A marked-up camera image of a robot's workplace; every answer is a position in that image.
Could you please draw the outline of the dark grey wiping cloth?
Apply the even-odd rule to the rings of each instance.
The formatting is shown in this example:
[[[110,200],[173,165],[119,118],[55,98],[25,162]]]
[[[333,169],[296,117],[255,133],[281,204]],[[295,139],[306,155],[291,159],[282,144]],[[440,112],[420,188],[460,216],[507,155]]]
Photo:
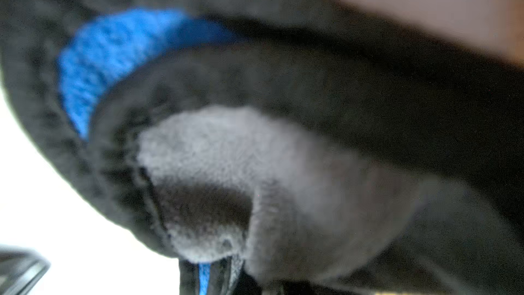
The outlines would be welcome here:
[[[337,0],[1,0],[7,97],[181,294],[522,294],[523,67]]]

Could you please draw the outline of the white drawing tablet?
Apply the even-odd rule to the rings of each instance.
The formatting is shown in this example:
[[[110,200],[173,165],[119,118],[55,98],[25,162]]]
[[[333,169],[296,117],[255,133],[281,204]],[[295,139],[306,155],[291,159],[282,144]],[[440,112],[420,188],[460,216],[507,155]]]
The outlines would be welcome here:
[[[177,294],[174,259],[155,254],[82,200],[1,101],[1,243],[42,254],[34,294]]]

